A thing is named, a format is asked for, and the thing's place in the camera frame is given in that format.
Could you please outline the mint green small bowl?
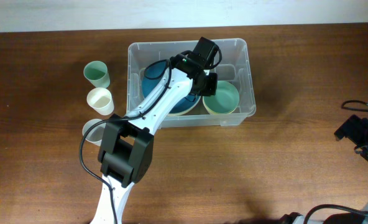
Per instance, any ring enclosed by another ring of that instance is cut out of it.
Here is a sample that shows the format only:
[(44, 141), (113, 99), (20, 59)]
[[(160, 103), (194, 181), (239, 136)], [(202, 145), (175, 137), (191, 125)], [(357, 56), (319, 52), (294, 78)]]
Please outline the mint green small bowl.
[(203, 99), (211, 110), (226, 113), (238, 107), (240, 97), (233, 84), (227, 81), (218, 81), (216, 94), (204, 96)]

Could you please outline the dark blue bowl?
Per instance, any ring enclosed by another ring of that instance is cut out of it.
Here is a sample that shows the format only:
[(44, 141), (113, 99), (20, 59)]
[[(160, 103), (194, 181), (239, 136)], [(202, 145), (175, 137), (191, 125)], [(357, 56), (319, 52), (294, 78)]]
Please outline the dark blue bowl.
[[(144, 98), (146, 98), (151, 93), (151, 91), (159, 84), (165, 72), (168, 72), (168, 65), (166, 60), (154, 62), (144, 70), (144, 77), (141, 85)], [(186, 97), (184, 97), (184, 99), (188, 101), (194, 101), (197, 97), (200, 96), (187, 95)]]

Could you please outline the mint green cup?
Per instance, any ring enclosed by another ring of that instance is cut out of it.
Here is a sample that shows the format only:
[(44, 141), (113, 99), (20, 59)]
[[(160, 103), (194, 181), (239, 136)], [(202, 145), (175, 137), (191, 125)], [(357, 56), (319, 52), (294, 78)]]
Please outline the mint green cup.
[(108, 68), (102, 61), (92, 61), (84, 69), (85, 78), (96, 88), (107, 88), (110, 85)]

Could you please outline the yellow small bowl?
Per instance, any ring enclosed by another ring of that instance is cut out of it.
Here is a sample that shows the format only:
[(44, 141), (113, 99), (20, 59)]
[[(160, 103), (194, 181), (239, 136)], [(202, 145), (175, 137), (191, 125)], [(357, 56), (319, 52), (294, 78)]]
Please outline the yellow small bowl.
[(207, 110), (207, 112), (209, 114), (213, 114), (213, 115), (217, 115), (217, 114), (231, 114), (231, 113), (233, 113), (237, 109), (237, 108), (234, 108), (233, 110), (231, 110), (229, 112), (226, 112), (226, 113), (215, 112), (215, 111), (211, 110), (209, 107), (207, 107), (204, 99), (203, 99), (203, 106), (205, 107), (205, 109)]

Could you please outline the beige bowl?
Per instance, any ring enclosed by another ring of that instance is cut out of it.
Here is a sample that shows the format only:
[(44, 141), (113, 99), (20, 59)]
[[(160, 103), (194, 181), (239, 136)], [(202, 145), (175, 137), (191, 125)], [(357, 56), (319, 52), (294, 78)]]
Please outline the beige bowl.
[(197, 97), (194, 101), (188, 101), (182, 99), (176, 106), (173, 107), (168, 116), (181, 116), (190, 112), (200, 101), (200, 97)]

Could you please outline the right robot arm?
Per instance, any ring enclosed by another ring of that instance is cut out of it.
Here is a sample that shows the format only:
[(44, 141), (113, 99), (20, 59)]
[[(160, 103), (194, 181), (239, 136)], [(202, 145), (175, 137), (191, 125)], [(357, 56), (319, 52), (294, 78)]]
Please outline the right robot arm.
[[(368, 119), (360, 118), (356, 115), (350, 116), (335, 132), (335, 138), (339, 141), (342, 138), (347, 138), (355, 144), (354, 152), (360, 155), (368, 162)], [(329, 216), (325, 220), (313, 220), (311, 216), (322, 209), (340, 210), (337, 213)], [(327, 223), (353, 223), (353, 224), (368, 224), (368, 202), (360, 209), (345, 207), (335, 204), (322, 204), (313, 207), (306, 215), (301, 215), (293, 212), (289, 215), (285, 214), (279, 221), (283, 224), (327, 224)]]

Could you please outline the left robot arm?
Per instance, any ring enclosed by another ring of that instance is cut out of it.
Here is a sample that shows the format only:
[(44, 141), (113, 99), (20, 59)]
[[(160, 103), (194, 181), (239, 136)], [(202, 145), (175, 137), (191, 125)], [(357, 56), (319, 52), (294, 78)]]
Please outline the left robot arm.
[(219, 46), (200, 38), (193, 50), (148, 65), (144, 77), (158, 84), (132, 111), (120, 117), (98, 121), (92, 129), (104, 125), (98, 152), (101, 175), (86, 169), (102, 183), (101, 195), (92, 223), (121, 223), (122, 214), (133, 186), (152, 162), (154, 136), (172, 108), (189, 95), (211, 96), (216, 93)]

